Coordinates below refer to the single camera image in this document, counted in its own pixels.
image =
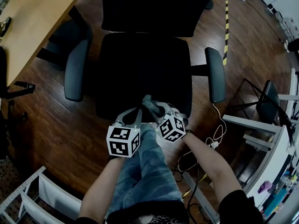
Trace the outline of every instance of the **office chair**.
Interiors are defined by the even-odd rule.
[[[236,109],[236,108],[240,108],[243,110],[243,112],[245,113],[246,117],[249,119],[247,113],[245,112],[244,108],[256,105],[256,111],[258,113],[258,116],[260,118],[260,120],[263,123],[267,123],[267,124],[276,124],[275,122],[275,118],[277,116],[279,116],[279,123],[280,126],[285,125],[288,131],[288,135],[289,135],[289,141],[290,144],[293,144],[293,134],[294,134],[294,130],[291,124],[291,121],[289,119],[289,117],[287,116],[287,114],[284,112],[284,110],[282,108],[280,108],[279,104],[279,97],[278,97],[278,93],[277,90],[275,88],[275,85],[273,83],[273,81],[271,80],[267,80],[263,91],[261,91],[256,85],[254,85],[253,83],[251,83],[248,79],[243,79],[241,85],[239,86],[236,94],[238,93],[238,91],[241,89],[242,85],[244,84],[244,82],[247,82],[248,84],[250,84],[251,88],[253,89],[256,97],[258,98],[258,101],[256,102],[251,102],[251,103],[247,103],[247,104],[241,104],[241,105],[231,105],[228,106],[228,109]]]
[[[90,25],[83,20],[74,6],[69,15],[72,20],[61,24],[49,38],[47,47],[36,57],[54,63],[65,70],[64,94],[71,101],[83,100],[83,77],[85,62],[93,39]]]
[[[225,73],[218,51],[207,48],[206,65],[191,66],[186,41],[210,0],[103,0],[102,42],[96,112],[115,120],[138,107],[146,94],[191,114],[192,75],[208,76],[210,101],[225,98]],[[151,122],[147,110],[143,122]]]
[[[15,91],[15,92],[8,92],[9,87],[7,87],[7,60],[6,60],[6,54],[2,47],[0,47],[0,99],[12,99],[15,97],[27,95],[27,94],[33,94],[35,90],[35,85],[30,84],[27,82],[21,82],[16,81],[14,83],[16,86],[23,87],[25,89],[21,91]],[[13,132],[13,126],[18,122],[16,119],[12,119],[11,114],[11,106],[14,105],[14,102],[10,100],[8,102],[8,114],[7,119],[4,119],[3,114],[0,110],[0,159],[5,159],[7,155],[7,147],[9,145],[9,142],[7,140],[7,136],[11,137],[13,139],[13,135],[11,134]],[[23,113],[22,119],[27,118],[28,114]]]

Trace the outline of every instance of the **chair armrest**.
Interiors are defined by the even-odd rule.
[[[64,76],[65,98],[80,102],[83,100],[82,83],[84,64],[88,51],[88,40],[82,40],[69,54]]]
[[[219,103],[225,100],[226,84],[225,72],[219,51],[206,48],[206,64],[208,65],[209,92],[211,103]]]

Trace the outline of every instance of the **white wall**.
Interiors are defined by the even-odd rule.
[[[293,191],[284,207],[269,221],[269,224],[291,224],[292,218],[299,211],[299,190]]]
[[[283,18],[292,17],[296,26],[299,27],[299,0],[276,0],[272,5]]]

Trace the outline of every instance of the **black shirt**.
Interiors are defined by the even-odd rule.
[[[219,206],[220,224],[250,223],[262,224],[263,216],[254,205],[253,198],[247,198],[242,190],[228,194]],[[118,210],[107,217],[108,224],[137,224],[139,217],[153,215],[150,223],[188,224],[189,217],[181,201],[150,201],[137,203]],[[96,224],[86,217],[78,218],[78,224]]]

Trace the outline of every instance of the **sleeve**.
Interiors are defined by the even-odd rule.
[[[255,207],[253,198],[247,198],[243,190],[228,194],[219,205],[220,224],[262,224],[263,216]]]
[[[76,224],[98,224],[95,220],[88,217],[79,217],[76,220]]]

